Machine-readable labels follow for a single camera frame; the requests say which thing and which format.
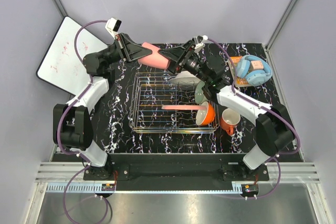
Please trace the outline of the pink cup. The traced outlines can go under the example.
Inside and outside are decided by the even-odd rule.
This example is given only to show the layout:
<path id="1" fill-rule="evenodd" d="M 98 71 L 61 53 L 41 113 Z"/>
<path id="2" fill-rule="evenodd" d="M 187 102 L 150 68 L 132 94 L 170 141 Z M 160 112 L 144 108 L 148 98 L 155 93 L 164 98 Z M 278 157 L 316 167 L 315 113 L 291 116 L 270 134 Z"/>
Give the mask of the pink cup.
<path id="1" fill-rule="evenodd" d="M 142 44 L 142 47 L 152 50 L 152 54 L 139 59 L 138 63 L 157 69 L 168 68 L 170 61 L 161 54 L 159 54 L 159 47 L 147 42 L 144 42 Z"/>

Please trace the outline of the white plate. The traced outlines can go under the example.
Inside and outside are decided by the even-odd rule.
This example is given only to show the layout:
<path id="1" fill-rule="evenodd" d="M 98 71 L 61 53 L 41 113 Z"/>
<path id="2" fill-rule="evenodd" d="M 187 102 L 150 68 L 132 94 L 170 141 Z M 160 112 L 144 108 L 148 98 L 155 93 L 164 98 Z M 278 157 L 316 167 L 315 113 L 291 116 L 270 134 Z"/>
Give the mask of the white plate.
<path id="1" fill-rule="evenodd" d="M 176 77 L 169 80 L 169 83 L 183 87 L 197 86 L 199 82 L 201 80 L 188 71 L 182 71 Z"/>

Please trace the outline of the green celadon bowl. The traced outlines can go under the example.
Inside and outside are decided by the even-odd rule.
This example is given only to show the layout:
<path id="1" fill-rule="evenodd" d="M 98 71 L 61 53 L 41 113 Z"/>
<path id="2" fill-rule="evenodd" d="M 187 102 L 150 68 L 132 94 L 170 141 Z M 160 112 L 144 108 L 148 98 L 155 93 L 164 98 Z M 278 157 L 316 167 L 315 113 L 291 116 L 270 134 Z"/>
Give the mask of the green celadon bowl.
<path id="1" fill-rule="evenodd" d="M 195 102 L 197 104 L 202 104 L 205 101 L 208 101 L 207 97 L 205 96 L 202 87 L 205 85 L 205 82 L 200 81 L 195 89 L 195 93 L 194 93 L 194 98 L 195 98 Z"/>

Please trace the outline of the pink floral plate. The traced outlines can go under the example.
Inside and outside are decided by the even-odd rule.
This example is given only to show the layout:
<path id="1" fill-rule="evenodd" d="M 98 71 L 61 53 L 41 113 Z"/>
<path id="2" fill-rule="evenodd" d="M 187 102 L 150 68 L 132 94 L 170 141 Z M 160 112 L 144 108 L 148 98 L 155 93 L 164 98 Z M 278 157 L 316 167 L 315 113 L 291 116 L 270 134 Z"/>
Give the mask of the pink floral plate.
<path id="1" fill-rule="evenodd" d="M 207 110 L 207 107 L 204 105 L 162 105 L 162 110 L 185 110 L 185 111 L 193 111 L 193 110 Z"/>

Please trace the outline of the metal wire dish rack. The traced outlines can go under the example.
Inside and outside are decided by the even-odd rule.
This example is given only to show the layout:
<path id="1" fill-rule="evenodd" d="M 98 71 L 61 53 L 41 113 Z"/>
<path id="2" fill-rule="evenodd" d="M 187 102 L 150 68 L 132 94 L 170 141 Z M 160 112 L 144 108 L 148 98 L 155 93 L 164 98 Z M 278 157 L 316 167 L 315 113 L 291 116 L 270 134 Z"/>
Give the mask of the metal wire dish rack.
<path id="1" fill-rule="evenodd" d="M 173 83 L 167 72 L 139 72 L 134 77 L 129 126 L 137 133 L 213 133 L 219 117 L 206 126 L 196 125 L 195 110 L 164 110 L 164 105 L 194 105 L 196 84 Z"/>

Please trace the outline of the orange bowl white inside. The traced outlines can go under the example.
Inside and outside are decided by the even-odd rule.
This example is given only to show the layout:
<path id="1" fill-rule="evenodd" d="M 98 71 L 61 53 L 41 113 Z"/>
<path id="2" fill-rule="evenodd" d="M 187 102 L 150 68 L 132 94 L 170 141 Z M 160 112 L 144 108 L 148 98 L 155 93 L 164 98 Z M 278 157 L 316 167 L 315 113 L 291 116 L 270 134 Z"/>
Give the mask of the orange bowl white inside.
<path id="1" fill-rule="evenodd" d="M 197 126 L 205 126 L 214 121 L 215 118 L 215 110 L 213 106 L 205 101 L 201 104 L 203 109 L 198 110 L 196 114 L 196 125 Z"/>

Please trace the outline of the orange mug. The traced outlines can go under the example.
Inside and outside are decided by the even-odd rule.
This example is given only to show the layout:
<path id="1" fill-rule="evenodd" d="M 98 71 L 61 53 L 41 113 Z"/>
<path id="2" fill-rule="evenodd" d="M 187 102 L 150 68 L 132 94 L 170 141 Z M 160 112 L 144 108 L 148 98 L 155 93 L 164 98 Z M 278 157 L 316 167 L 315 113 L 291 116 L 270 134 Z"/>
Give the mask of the orange mug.
<path id="1" fill-rule="evenodd" d="M 234 134 L 234 128 L 240 122 L 240 114 L 227 108 L 222 112 L 220 117 L 220 126 L 228 134 Z"/>

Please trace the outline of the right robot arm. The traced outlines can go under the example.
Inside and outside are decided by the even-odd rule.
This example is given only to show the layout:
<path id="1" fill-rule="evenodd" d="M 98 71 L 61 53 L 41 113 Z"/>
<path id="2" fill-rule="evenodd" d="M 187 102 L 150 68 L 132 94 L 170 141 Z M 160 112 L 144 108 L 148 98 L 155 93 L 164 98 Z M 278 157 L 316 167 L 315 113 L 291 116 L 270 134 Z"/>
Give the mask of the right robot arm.
<path id="1" fill-rule="evenodd" d="M 210 101 L 234 110 L 255 126 L 256 145 L 243 157 L 244 164 L 238 167 L 242 179 L 252 179 L 261 164 L 279 154 L 297 138 L 284 105 L 266 104 L 238 91 L 221 71 L 207 61 L 201 61 L 193 47 L 160 49 L 159 54 L 168 59 L 168 71 L 189 71 L 204 81 L 203 92 Z"/>

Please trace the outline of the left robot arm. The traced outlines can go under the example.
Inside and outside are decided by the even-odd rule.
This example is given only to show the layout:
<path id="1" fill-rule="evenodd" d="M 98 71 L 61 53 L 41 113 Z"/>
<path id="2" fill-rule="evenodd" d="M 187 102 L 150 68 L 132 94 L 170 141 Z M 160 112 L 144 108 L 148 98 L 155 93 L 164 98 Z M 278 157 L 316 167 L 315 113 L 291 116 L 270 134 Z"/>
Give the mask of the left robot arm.
<path id="1" fill-rule="evenodd" d="M 108 154 L 93 140 L 90 113 L 114 84 L 115 70 L 111 64 L 120 60 L 138 61 L 157 51 L 152 44 L 136 44 L 127 34 L 117 34 L 114 43 L 106 49 L 84 56 L 82 64 L 90 78 L 87 86 L 66 104 L 54 106 L 54 143 L 64 154 L 79 156 L 88 166 L 95 167 L 95 174 L 103 180 L 113 175 L 113 167 Z"/>

